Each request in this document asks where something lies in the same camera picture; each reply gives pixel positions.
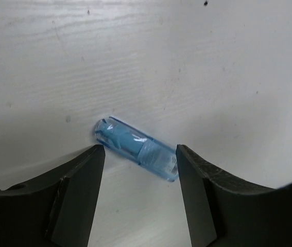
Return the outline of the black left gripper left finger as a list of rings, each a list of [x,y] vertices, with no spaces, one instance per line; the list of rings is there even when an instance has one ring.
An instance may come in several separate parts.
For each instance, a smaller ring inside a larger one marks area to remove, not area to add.
[[[87,246],[104,163],[104,147],[95,145],[0,190],[0,246]]]

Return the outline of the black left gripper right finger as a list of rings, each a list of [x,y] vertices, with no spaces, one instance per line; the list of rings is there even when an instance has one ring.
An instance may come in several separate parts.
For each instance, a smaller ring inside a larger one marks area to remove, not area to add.
[[[192,149],[176,149],[192,246],[292,246],[292,183],[243,180]]]

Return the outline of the blue translucent correction tape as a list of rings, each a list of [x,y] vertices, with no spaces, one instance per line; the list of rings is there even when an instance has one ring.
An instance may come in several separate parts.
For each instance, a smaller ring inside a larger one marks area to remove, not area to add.
[[[179,177],[175,150],[142,131],[108,117],[98,122],[94,134],[105,147],[162,179],[173,182]]]

